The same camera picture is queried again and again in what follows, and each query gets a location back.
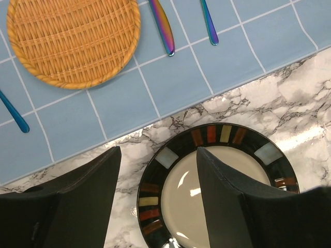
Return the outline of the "black rimmed striped plate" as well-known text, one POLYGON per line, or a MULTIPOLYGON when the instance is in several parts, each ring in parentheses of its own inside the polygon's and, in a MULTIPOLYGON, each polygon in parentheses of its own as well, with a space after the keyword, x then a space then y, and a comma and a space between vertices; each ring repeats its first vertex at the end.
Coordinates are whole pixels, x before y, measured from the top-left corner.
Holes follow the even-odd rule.
POLYGON ((289 160, 264 135, 233 123, 193 127, 166 142, 141 178, 138 221, 148 247, 209 247, 196 162, 198 147, 261 183, 299 192, 289 160))

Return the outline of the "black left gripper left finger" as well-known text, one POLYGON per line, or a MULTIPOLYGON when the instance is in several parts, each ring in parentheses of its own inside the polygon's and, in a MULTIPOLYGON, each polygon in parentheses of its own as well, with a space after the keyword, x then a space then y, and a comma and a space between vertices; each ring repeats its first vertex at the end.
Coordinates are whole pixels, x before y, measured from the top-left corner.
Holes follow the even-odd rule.
POLYGON ((1 194, 1 247, 103 247, 121 149, 22 193, 1 194))

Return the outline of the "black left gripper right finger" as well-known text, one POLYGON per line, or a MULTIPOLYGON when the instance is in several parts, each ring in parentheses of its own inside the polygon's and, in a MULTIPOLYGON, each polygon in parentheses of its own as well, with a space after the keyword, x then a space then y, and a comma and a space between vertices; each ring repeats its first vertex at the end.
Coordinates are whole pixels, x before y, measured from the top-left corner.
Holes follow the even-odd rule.
POLYGON ((211 247, 330 247, 330 187, 271 187, 203 147, 197 169, 211 247))

